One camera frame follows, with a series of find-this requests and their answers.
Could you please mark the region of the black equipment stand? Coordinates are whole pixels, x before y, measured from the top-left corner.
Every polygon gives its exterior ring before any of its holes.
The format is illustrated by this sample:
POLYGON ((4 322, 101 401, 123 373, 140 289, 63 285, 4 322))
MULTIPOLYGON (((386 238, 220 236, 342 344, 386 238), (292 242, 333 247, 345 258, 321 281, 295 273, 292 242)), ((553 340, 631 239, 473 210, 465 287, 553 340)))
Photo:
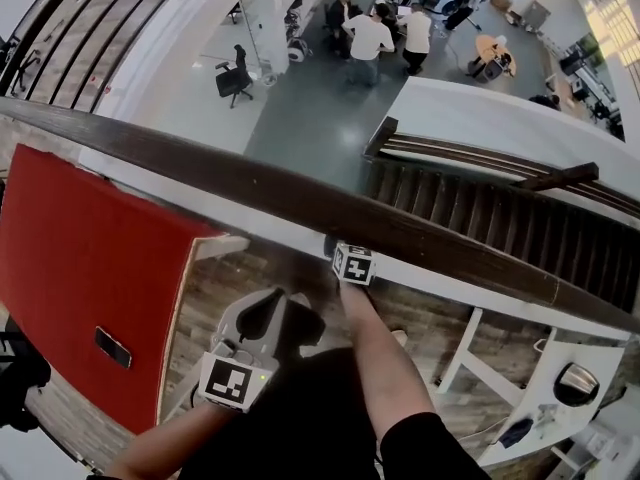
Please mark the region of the black equipment stand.
POLYGON ((25 405, 27 393, 47 385, 51 367, 11 317, 0 330, 0 347, 0 428, 27 433, 39 427, 25 405))

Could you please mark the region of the dark stair handrail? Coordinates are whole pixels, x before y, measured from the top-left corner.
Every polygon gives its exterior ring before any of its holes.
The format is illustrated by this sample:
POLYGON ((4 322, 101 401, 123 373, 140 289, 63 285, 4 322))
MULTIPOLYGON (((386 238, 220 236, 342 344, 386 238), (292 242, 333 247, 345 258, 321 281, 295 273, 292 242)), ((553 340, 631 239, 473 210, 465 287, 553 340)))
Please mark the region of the dark stair handrail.
POLYGON ((367 143, 364 155, 369 158, 383 154, 412 153, 418 157, 448 160, 509 175, 512 185, 532 192, 559 189, 640 220, 640 200, 606 187, 599 181, 596 163, 557 168, 518 156, 486 148, 457 144, 434 138, 407 135, 397 131, 398 121, 385 117, 367 143))

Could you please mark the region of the round wooden table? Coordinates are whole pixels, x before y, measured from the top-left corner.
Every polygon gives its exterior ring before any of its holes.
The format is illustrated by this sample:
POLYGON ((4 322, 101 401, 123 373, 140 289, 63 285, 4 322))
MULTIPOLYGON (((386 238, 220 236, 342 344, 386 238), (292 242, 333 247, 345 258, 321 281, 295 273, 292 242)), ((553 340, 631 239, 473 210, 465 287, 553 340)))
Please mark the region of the round wooden table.
POLYGON ((477 50, 477 60, 484 64, 491 60, 500 61, 504 55, 508 56, 508 63, 505 65, 505 73, 514 78, 516 75, 516 62, 514 55, 506 47, 507 39, 504 35, 497 37, 487 34, 480 34, 476 37, 475 46, 477 50))

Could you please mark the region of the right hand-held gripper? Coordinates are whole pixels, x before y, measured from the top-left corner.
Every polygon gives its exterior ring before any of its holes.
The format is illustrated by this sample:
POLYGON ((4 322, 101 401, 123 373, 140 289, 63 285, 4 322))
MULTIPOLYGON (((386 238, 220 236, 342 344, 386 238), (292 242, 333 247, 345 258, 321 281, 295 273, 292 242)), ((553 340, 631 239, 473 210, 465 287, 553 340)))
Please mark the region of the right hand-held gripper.
POLYGON ((331 267, 339 281, 369 286, 374 277, 374 255, 369 249, 339 241, 334 249, 331 267))

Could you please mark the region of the dark wooden railing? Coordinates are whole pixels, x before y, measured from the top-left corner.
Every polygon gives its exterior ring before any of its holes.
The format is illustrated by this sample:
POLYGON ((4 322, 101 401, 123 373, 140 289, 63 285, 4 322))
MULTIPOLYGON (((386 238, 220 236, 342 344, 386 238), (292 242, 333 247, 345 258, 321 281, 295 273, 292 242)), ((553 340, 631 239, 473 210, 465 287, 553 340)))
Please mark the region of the dark wooden railing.
POLYGON ((114 159, 429 271, 640 334, 640 320, 567 281, 370 198, 131 123, 0 96, 0 114, 114 159))

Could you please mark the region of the red table with white legs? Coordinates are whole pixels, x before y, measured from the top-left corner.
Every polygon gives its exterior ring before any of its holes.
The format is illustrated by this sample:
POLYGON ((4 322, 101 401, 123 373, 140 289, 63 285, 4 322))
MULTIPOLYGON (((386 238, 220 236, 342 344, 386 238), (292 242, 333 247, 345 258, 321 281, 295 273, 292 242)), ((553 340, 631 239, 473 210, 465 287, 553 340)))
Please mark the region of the red table with white legs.
POLYGON ((19 145, 0 207, 0 303, 73 388, 141 433, 164 416, 174 328, 195 262, 248 240, 19 145), (119 366, 97 326, 132 355, 119 366))

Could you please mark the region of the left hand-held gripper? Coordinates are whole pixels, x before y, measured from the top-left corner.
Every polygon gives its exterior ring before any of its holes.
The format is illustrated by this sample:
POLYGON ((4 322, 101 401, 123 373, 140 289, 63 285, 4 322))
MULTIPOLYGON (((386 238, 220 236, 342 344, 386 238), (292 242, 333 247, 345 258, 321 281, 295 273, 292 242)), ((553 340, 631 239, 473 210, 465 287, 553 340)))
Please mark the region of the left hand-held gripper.
POLYGON ((279 365, 276 351, 287 304, 282 289, 269 288, 226 308, 217 329, 223 340, 202 358, 197 389, 201 398, 243 413, 252 408, 279 365))

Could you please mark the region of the dark wooden staircase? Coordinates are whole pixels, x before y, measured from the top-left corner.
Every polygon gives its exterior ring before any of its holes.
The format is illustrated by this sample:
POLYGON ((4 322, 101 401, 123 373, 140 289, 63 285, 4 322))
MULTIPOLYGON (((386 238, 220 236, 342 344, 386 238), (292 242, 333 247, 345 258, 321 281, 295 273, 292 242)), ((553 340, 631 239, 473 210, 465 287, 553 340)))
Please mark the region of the dark wooden staircase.
POLYGON ((632 313, 640 231, 462 171, 374 159, 365 194, 479 241, 632 313))

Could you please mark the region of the white computer workstation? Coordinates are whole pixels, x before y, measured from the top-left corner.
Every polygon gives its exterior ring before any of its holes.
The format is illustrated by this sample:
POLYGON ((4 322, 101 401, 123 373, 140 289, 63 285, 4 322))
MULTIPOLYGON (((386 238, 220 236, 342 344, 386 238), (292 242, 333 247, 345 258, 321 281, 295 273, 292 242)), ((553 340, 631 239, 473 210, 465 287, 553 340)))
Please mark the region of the white computer workstation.
POLYGON ((622 116, 613 82, 593 36, 587 34, 564 51, 551 44, 545 47, 550 55, 546 86, 559 97, 560 110, 624 142, 622 116))

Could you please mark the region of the grey metal cabinet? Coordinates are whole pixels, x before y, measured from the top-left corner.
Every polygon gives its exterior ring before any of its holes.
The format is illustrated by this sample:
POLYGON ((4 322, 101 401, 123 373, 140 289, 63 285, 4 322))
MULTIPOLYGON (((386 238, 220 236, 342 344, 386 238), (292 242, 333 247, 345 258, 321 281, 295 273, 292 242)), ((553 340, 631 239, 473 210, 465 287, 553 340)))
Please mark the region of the grey metal cabinet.
POLYGON ((539 30, 544 25, 549 16, 550 11, 542 4, 540 4, 537 0, 533 0, 523 11, 521 22, 525 27, 539 30))

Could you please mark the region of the white side desk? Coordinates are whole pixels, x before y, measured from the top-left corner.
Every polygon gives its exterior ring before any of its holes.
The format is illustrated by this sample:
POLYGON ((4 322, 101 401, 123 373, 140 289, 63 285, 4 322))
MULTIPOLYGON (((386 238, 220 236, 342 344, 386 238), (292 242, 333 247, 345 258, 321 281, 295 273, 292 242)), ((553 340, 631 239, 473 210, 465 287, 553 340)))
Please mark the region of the white side desk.
POLYGON ((547 480, 640 480, 640 410, 609 405, 570 440, 547 480))

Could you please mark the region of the person's black shirt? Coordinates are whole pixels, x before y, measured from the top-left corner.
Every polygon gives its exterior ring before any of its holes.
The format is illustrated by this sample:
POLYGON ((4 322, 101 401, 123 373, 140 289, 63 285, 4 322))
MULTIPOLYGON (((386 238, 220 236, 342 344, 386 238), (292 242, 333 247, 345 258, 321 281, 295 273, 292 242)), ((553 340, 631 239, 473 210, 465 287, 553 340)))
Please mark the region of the person's black shirt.
POLYGON ((491 480, 434 412, 378 439, 349 348, 301 360, 237 413, 177 480, 491 480))

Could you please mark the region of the person's left forearm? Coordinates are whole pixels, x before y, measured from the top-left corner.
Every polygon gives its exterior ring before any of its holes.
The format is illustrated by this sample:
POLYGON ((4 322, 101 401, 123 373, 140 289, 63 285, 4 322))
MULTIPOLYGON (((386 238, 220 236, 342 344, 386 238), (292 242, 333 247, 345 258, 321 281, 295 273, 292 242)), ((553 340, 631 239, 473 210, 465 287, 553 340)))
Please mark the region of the person's left forearm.
POLYGON ((235 416, 236 411, 203 402, 138 435, 105 475, 118 480, 168 480, 235 416))

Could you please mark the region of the black smartphone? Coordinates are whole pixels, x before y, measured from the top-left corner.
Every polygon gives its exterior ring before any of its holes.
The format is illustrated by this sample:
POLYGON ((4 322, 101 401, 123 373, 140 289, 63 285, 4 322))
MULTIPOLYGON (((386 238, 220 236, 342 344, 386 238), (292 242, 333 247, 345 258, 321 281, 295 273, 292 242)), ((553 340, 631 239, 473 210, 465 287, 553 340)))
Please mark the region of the black smartphone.
POLYGON ((95 328, 94 342, 104 354, 119 366, 125 369, 131 368, 132 355, 130 351, 100 326, 95 328))

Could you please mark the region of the person's right forearm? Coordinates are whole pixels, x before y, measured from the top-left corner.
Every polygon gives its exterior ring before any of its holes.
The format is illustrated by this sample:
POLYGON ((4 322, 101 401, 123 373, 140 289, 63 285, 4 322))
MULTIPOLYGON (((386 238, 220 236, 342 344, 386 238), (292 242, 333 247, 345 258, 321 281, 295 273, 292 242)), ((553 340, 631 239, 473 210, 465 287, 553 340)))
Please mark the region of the person's right forearm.
POLYGON ((434 405, 409 354, 385 325, 368 295, 339 284, 369 419, 378 439, 397 423, 434 405))

